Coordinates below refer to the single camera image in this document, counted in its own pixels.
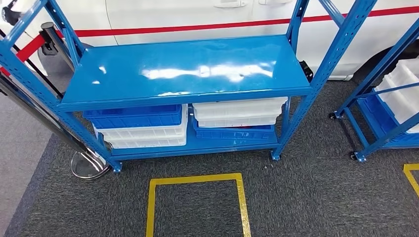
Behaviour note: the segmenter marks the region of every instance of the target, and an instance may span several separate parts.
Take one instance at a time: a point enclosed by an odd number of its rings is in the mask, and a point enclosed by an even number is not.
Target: shelf foot
[[[273,160],[280,160],[281,159],[281,154],[279,154],[279,151],[277,148],[271,150],[271,157]]]
[[[122,170],[122,162],[120,162],[120,161],[113,161],[113,162],[110,162],[110,164],[111,164],[111,166],[113,168],[114,173],[120,173],[121,172],[121,170]]]

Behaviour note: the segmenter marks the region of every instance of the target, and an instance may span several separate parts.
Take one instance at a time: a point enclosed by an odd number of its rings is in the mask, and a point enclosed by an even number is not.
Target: chrome base
[[[100,158],[87,153],[77,152],[71,159],[71,172],[81,179],[92,180],[104,175],[110,165]]]

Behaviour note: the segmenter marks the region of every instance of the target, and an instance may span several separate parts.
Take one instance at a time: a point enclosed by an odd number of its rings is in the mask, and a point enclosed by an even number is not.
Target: car door handle
[[[291,2],[293,0],[259,0],[260,5],[276,5]]]
[[[237,8],[237,7],[244,7],[248,3],[244,0],[220,0],[214,4],[214,7],[217,8]]]

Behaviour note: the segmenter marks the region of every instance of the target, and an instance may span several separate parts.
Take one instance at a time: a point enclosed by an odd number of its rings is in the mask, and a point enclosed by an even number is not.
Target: floor marking
[[[237,192],[239,194],[240,215],[242,217],[243,236],[251,237],[248,208],[246,205],[245,187],[243,185],[243,178],[242,178],[241,173],[151,179],[150,190],[148,192],[146,237],[153,237],[154,211],[155,211],[157,185],[189,184],[189,183],[202,183],[202,182],[225,181],[225,180],[236,180]]]
[[[412,185],[413,189],[415,190],[416,194],[419,197],[419,185],[411,173],[412,170],[419,170],[419,163],[418,164],[405,164],[403,166],[403,172],[405,173],[407,179],[409,180],[410,184]]]

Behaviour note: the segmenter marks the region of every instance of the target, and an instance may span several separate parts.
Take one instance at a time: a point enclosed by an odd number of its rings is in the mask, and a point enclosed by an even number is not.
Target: shelving unit
[[[402,124],[399,124],[390,108],[378,96],[381,93],[419,86],[419,82],[379,91],[375,91],[374,89],[371,91],[370,87],[384,70],[396,60],[397,56],[417,38],[419,38],[419,19],[416,20],[401,39],[365,77],[343,105],[337,111],[329,114],[330,119],[342,119],[346,115],[364,147],[361,151],[351,152],[351,159],[364,162],[366,161],[366,156],[377,150],[419,148],[419,134],[406,133],[406,131],[419,123],[419,113],[410,117]],[[358,107],[376,137],[376,141],[372,144],[367,141],[355,117],[351,113],[350,108],[352,106]]]
[[[285,35],[116,45],[85,49],[55,0],[38,0],[0,43],[0,64],[54,112],[87,146],[120,172],[122,160],[271,149],[279,160],[292,134],[316,99],[339,59],[377,0],[356,0],[346,17],[330,0],[320,0],[339,30],[312,81],[295,53],[308,0],[298,0]],[[68,45],[75,73],[58,100],[10,51],[30,21],[45,7]],[[111,149],[73,112],[150,105],[301,96],[289,119],[283,111],[280,137],[268,140],[197,139],[188,123],[187,143],[179,147]]]

